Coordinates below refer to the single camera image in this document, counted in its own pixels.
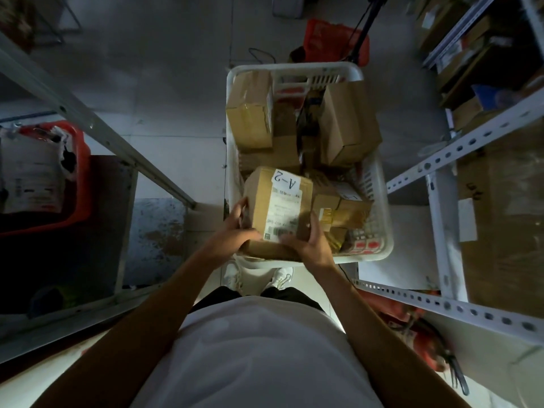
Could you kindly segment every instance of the person's left hand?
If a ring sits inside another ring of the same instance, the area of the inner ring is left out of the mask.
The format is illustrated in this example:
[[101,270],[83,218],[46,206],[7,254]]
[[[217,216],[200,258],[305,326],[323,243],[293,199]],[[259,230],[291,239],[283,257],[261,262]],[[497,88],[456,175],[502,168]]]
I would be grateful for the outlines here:
[[216,267],[224,264],[248,240],[261,240],[262,235],[256,229],[240,229],[240,215],[248,204],[248,198],[240,199],[233,206],[231,213],[223,222],[221,229],[200,248],[199,253],[214,261]]

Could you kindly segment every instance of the black stand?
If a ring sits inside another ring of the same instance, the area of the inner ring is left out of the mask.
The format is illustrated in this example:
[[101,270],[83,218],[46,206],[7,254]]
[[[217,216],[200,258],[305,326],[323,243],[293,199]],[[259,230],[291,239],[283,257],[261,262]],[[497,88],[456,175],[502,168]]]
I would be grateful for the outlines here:
[[353,50],[348,56],[348,61],[351,61],[352,63],[355,63],[355,64],[359,62],[359,50],[361,49],[361,46],[363,45],[363,41],[366,38],[368,31],[370,30],[372,26],[372,23],[376,19],[378,12],[382,8],[382,6],[387,2],[387,0],[368,0],[368,2],[371,3],[371,9],[370,9],[370,12],[368,13],[368,18],[364,22],[363,29],[361,30],[361,34],[359,35],[359,38],[357,39],[357,42],[355,43],[355,47],[353,47]]

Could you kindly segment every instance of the hand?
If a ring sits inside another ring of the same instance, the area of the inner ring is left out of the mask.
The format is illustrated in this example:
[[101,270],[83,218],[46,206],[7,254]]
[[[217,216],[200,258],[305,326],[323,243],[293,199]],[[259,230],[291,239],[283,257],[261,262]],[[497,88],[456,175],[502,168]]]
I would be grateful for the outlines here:
[[240,199],[223,222],[221,229],[200,248],[198,254],[212,260],[215,267],[223,265],[248,240],[261,240],[262,235],[256,229],[240,229],[240,215],[248,204],[248,198]]
[[284,234],[280,238],[282,244],[296,250],[302,258],[304,266],[316,277],[323,271],[335,269],[335,261],[325,234],[319,225],[319,219],[314,212],[310,213],[310,235],[308,242],[296,239],[295,235]]

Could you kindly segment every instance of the red plastic basket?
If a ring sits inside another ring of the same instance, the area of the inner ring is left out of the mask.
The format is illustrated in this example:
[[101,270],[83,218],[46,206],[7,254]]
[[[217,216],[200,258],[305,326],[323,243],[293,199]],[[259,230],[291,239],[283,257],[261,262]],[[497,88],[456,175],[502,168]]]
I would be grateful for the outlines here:
[[60,120],[57,122],[40,123],[35,126],[23,126],[21,129],[41,127],[43,130],[50,130],[53,126],[58,126],[72,135],[73,145],[76,152],[77,172],[76,172],[76,203],[75,208],[68,218],[59,222],[32,226],[25,229],[17,229],[9,232],[0,233],[0,237],[17,235],[23,233],[44,232],[72,225],[87,219],[92,211],[92,196],[90,188],[90,157],[91,150],[85,143],[85,136],[81,130],[73,124]]
[[[331,62],[343,60],[353,50],[361,34],[361,30],[357,30],[350,39],[352,32],[352,28],[343,24],[331,24],[311,18],[306,24],[306,34],[304,35],[304,51],[306,52],[304,61]],[[359,50],[359,67],[366,66],[369,60],[370,39],[367,35]]]

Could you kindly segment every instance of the forearm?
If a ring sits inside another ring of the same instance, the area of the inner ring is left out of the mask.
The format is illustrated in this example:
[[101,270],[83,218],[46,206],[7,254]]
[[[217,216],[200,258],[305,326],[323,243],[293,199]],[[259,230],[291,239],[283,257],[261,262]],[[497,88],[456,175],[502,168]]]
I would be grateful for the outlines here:
[[177,331],[209,275],[214,258],[196,253],[158,291],[115,325],[33,405],[128,406]]
[[336,268],[316,276],[386,408],[468,405],[397,338]]

